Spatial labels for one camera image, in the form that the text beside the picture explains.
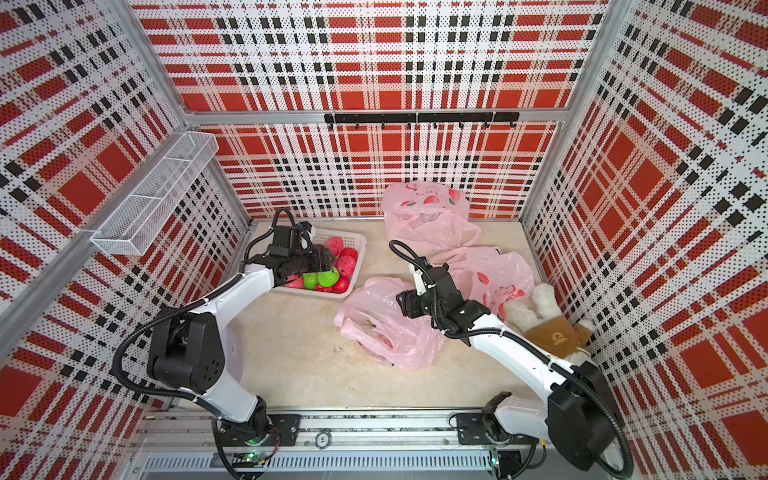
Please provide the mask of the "pink red apple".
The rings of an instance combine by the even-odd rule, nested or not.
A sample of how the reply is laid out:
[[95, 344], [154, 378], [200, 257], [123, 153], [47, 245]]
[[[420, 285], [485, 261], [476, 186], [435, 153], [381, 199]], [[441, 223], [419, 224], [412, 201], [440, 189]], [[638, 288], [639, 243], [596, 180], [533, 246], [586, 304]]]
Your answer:
[[292, 288], [292, 289], [303, 289], [304, 288], [304, 281], [301, 276], [293, 279], [289, 283], [285, 285], [286, 288]]
[[350, 256], [340, 256], [335, 264], [341, 276], [351, 277], [356, 269], [357, 259]]
[[345, 245], [341, 237], [333, 236], [325, 241], [324, 247], [328, 249], [334, 257], [340, 257]]

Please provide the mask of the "green apple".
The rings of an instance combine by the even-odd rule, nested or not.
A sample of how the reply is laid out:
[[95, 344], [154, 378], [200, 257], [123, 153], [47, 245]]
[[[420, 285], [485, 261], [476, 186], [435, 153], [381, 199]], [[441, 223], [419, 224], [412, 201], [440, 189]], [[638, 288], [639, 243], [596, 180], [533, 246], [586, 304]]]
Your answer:
[[330, 271], [319, 272], [316, 275], [317, 283], [323, 288], [334, 287], [340, 280], [340, 273], [336, 267], [332, 267]]
[[302, 275], [303, 288], [306, 290], [314, 291], [319, 282], [317, 273], [304, 273]]

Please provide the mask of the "pink plastic bag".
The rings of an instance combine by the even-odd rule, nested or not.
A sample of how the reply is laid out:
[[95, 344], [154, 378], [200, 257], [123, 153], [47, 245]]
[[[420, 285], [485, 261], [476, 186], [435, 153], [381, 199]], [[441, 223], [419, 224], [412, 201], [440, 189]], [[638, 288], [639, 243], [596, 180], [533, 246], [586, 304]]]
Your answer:
[[504, 305], [524, 301], [535, 286], [533, 270], [517, 252], [502, 253], [498, 247], [460, 247], [429, 259], [433, 266], [449, 266], [449, 273], [465, 299], [489, 308], [507, 319]]
[[469, 221], [461, 190], [434, 182], [393, 183], [381, 206], [387, 238], [413, 249], [442, 252], [474, 245], [482, 229]]
[[413, 286], [399, 278], [372, 277], [342, 303], [333, 322], [342, 337], [372, 360], [405, 370], [430, 366], [445, 343], [430, 318], [404, 316], [396, 296]]

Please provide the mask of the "white plastic basket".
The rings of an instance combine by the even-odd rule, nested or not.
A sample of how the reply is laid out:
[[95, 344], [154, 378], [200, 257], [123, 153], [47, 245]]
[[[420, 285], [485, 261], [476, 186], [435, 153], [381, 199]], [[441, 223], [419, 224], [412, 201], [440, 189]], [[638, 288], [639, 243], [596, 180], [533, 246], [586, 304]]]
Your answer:
[[286, 286], [275, 289], [277, 293], [343, 300], [349, 296], [362, 271], [367, 248], [366, 237], [359, 232], [328, 228], [313, 223], [314, 243], [327, 248], [334, 256], [334, 269], [331, 272], [317, 273], [315, 280], [300, 277]]

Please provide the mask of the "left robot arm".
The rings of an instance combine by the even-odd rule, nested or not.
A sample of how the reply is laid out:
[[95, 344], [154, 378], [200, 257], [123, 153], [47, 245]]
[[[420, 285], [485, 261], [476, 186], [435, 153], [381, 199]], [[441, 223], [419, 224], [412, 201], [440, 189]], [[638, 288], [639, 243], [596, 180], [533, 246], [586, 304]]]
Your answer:
[[[213, 415], [216, 429], [234, 430], [248, 443], [263, 441], [272, 431], [267, 406], [241, 385], [237, 354], [226, 330], [260, 296], [305, 273], [332, 269], [334, 257], [315, 247], [315, 233], [307, 221], [271, 227], [265, 234], [271, 241], [266, 251], [246, 258], [224, 285], [190, 304], [165, 310], [129, 334], [114, 353], [114, 378], [136, 393], [193, 402]], [[132, 381], [123, 368], [129, 346], [145, 333], [151, 335], [147, 374], [159, 382], [157, 388]]]

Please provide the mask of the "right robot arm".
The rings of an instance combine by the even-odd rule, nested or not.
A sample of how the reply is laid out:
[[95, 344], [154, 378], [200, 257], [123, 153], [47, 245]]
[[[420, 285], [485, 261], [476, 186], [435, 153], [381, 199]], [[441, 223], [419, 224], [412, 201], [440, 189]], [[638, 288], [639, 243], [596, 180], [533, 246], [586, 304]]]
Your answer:
[[414, 289], [396, 297], [404, 316], [428, 316], [435, 330], [489, 355], [541, 400], [539, 407], [509, 395], [492, 402], [490, 414], [504, 433], [546, 440], [579, 470], [598, 465], [616, 479], [633, 476], [624, 420], [596, 366], [560, 359], [513, 332], [483, 304], [464, 298], [447, 266], [419, 259], [410, 271]]

